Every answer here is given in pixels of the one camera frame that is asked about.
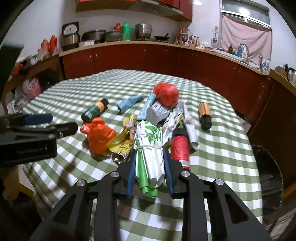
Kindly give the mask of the orange plastic bag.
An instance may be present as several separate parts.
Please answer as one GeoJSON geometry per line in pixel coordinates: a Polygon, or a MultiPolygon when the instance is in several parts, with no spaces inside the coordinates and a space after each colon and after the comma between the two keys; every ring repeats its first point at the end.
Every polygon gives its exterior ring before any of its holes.
{"type": "Polygon", "coordinates": [[[95,154],[106,151],[107,143],[116,136],[116,131],[99,117],[94,118],[91,123],[83,123],[80,131],[87,135],[90,150],[95,154]]]}

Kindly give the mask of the green bottle orange label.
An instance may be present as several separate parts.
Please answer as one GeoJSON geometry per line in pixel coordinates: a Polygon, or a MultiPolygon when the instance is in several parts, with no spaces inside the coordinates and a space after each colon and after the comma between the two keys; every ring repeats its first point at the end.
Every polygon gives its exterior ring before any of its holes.
{"type": "Polygon", "coordinates": [[[108,100],[103,98],[100,101],[95,102],[90,108],[81,114],[81,119],[85,123],[91,123],[94,118],[100,117],[100,115],[107,109],[108,100]]]}

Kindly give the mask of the yellow snack wrapper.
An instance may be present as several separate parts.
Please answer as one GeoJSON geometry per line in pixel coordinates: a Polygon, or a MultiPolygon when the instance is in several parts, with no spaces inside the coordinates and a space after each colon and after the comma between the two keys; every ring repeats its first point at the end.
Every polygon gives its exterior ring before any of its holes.
{"type": "Polygon", "coordinates": [[[111,152],[111,159],[120,164],[125,162],[134,145],[135,132],[137,130],[137,116],[131,114],[123,121],[123,131],[107,143],[111,152]]]}

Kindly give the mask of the light blue wrapper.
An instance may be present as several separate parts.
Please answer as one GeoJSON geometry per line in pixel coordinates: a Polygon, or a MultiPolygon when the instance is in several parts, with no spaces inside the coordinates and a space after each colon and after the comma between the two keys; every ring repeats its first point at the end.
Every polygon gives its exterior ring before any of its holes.
{"type": "Polygon", "coordinates": [[[131,108],[137,102],[139,102],[142,99],[143,95],[144,94],[141,93],[139,95],[130,96],[128,98],[125,98],[123,100],[120,100],[117,103],[117,107],[118,107],[119,113],[120,114],[123,114],[124,112],[126,112],[129,108],[131,108]]]}

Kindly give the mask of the teal white tube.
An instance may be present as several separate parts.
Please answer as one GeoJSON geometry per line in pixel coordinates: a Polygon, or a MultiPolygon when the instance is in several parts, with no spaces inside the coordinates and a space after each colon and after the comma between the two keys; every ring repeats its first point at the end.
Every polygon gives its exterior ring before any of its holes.
{"type": "Polygon", "coordinates": [[[155,99],[156,99],[156,94],[152,92],[149,95],[149,97],[147,98],[147,101],[145,102],[144,106],[140,110],[139,114],[137,115],[137,120],[138,121],[146,120],[147,110],[152,106],[152,104],[154,103],[155,99]]]}

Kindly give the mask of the red bottle black cap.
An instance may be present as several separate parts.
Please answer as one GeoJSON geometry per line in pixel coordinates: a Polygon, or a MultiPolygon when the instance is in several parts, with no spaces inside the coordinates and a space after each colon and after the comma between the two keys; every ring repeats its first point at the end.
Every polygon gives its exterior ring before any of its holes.
{"type": "Polygon", "coordinates": [[[185,128],[175,128],[171,139],[171,159],[178,161],[186,170],[190,169],[189,139],[185,128]]]}

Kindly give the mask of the orange bottle black cap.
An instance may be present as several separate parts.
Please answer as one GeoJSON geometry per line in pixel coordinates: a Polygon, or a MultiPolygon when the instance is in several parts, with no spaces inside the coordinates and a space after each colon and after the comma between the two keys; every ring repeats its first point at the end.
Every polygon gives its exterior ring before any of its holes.
{"type": "Polygon", "coordinates": [[[199,105],[199,121],[203,130],[209,130],[212,127],[212,116],[208,104],[202,102],[199,105]]]}

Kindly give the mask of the red plastic bag ball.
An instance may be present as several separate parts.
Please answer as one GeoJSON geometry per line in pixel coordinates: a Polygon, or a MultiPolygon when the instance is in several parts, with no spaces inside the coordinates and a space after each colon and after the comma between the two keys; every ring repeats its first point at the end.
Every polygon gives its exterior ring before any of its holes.
{"type": "Polygon", "coordinates": [[[171,108],[178,102],[179,90],[173,84],[160,82],[154,87],[153,92],[157,100],[166,108],[171,108]]]}

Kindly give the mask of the white red-printed wrapper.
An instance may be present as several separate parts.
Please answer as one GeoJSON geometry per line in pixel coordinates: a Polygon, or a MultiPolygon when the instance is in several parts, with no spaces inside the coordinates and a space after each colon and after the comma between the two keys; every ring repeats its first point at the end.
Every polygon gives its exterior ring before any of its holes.
{"type": "Polygon", "coordinates": [[[167,118],[170,112],[169,108],[165,108],[160,102],[156,101],[148,108],[146,121],[156,126],[160,121],[167,118]]]}

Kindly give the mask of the orange detergent bottle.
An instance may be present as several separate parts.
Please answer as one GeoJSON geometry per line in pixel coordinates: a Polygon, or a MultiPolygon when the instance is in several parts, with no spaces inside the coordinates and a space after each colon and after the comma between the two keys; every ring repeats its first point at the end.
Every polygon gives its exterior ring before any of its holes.
{"type": "Polygon", "coordinates": [[[55,35],[52,35],[52,37],[49,41],[49,47],[48,47],[48,51],[49,51],[50,56],[53,55],[56,47],[57,47],[57,38],[55,37],[55,35]]]}

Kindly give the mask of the rice cooker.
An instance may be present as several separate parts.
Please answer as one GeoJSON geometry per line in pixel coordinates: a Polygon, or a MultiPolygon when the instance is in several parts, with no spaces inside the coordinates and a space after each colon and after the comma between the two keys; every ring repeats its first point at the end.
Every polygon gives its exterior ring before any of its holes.
{"type": "Polygon", "coordinates": [[[68,51],[79,47],[79,22],[71,22],[62,26],[61,47],[63,51],[68,51]]]}

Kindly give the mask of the grey wok bowl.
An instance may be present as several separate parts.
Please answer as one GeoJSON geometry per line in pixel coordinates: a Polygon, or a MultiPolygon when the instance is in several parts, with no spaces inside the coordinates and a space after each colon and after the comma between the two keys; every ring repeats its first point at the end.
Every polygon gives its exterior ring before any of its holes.
{"type": "Polygon", "coordinates": [[[116,30],[108,31],[108,32],[105,32],[104,37],[106,42],[117,42],[121,40],[122,33],[121,31],[116,31],[116,30]]]}

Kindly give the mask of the steel stock pot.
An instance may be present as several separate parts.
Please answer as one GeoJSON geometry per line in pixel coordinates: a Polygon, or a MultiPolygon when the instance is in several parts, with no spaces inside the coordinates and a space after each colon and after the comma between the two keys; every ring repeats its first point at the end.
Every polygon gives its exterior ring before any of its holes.
{"type": "Polygon", "coordinates": [[[136,39],[149,39],[152,35],[152,25],[141,23],[135,25],[136,39]]]}

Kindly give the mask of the black frying pan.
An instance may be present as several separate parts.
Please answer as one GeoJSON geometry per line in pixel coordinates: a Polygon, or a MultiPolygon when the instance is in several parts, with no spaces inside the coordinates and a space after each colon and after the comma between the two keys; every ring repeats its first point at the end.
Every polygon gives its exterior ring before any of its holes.
{"type": "Polygon", "coordinates": [[[154,36],[154,38],[156,42],[166,42],[166,43],[168,43],[170,39],[168,33],[165,34],[164,36],[154,36]]]}

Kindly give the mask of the pink window curtain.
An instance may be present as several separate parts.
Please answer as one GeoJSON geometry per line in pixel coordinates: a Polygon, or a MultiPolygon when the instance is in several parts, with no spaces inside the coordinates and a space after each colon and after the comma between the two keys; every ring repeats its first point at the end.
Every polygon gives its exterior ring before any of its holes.
{"type": "Polygon", "coordinates": [[[228,50],[232,46],[238,50],[239,44],[249,49],[248,59],[258,65],[259,54],[263,59],[271,59],[272,30],[263,26],[246,23],[232,16],[222,16],[221,47],[228,50]]]}

